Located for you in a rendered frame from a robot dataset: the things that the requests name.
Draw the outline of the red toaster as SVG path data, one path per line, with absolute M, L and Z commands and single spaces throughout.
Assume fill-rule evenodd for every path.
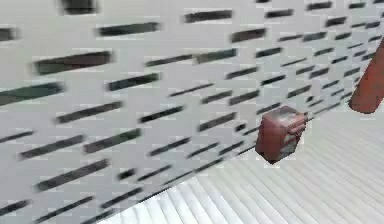
M 270 164 L 294 153 L 306 129 L 307 116 L 282 106 L 263 115 L 255 151 Z

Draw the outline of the red rounded object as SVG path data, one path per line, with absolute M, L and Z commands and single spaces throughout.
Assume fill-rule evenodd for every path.
M 360 79 L 349 107 L 356 112 L 371 114 L 384 99 L 384 39 L 374 53 L 364 75 Z

